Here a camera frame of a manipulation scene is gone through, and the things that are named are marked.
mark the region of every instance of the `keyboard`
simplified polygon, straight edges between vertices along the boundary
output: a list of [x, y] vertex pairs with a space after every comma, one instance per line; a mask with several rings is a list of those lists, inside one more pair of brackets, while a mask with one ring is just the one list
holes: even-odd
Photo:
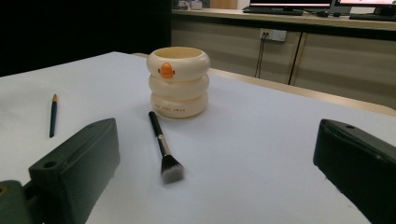
[[396, 21], [395, 16], [380, 16], [374, 14], [351, 14], [349, 19], [359, 21]]
[[271, 9], [269, 7], [244, 7], [244, 13], [257, 13], [257, 14], [273, 14], [273, 15], [288, 15], [288, 16], [302, 16], [302, 11], [284, 11], [282, 9]]

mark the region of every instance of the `ceramic container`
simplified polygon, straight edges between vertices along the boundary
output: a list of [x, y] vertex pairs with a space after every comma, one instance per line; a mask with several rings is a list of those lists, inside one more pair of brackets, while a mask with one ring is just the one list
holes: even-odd
[[199, 49], [170, 47], [150, 53], [148, 85], [154, 110], [170, 118], [201, 113], [208, 104], [210, 60]]

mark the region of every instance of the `pencil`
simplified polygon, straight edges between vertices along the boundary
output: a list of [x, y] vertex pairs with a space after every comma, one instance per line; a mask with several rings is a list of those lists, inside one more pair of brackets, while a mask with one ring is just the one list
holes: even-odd
[[56, 111], [58, 109], [58, 96], [53, 94], [52, 106], [50, 108], [49, 137], [55, 135]]

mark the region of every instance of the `brush bristles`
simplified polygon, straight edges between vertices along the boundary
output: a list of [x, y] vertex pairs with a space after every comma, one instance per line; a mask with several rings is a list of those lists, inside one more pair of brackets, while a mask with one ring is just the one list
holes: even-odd
[[172, 183], [183, 179], [184, 167], [171, 155], [163, 156], [161, 176], [164, 183]]

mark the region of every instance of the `cream jar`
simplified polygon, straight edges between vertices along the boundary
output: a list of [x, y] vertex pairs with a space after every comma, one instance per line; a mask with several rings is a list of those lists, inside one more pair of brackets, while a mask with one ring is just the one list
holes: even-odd
[[157, 49], [148, 56], [147, 67], [150, 102], [159, 114], [186, 118], [206, 108], [210, 60], [205, 52], [184, 47]]

